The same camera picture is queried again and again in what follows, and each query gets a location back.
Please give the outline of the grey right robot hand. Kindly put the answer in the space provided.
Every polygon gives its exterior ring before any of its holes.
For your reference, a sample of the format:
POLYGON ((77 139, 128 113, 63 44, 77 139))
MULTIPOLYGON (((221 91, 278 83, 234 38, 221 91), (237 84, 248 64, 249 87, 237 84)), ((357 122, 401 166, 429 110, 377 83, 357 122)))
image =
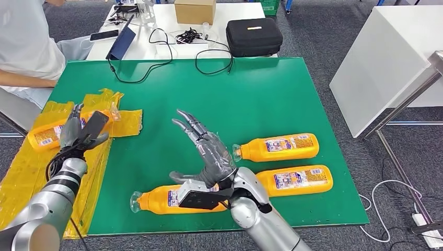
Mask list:
POLYGON ((177 110, 177 114, 181 115, 185 122, 178 119, 172 119, 172 122, 178 125, 194 143, 204 167, 198 174, 189 175, 172 171, 169 177, 178 184, 183 184, 188 179, 202 181, 207 188, 230 179, 238 167, 219 136, 207 130, 192 114, 180 109, 177 110))

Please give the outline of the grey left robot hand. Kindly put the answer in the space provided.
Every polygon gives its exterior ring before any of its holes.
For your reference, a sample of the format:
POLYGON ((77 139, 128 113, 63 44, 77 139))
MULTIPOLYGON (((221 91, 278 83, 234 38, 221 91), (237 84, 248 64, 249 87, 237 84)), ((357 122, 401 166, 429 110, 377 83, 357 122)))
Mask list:
POLYGON ((104 143, 108 132, 102 132, 109 117, 100 111, 94 111, 87 118, 80 116, 83 104, 75 104, 66 123, 61 129, 59 145, 61 149, 73 147, 79 150, 92 150, 104 143))

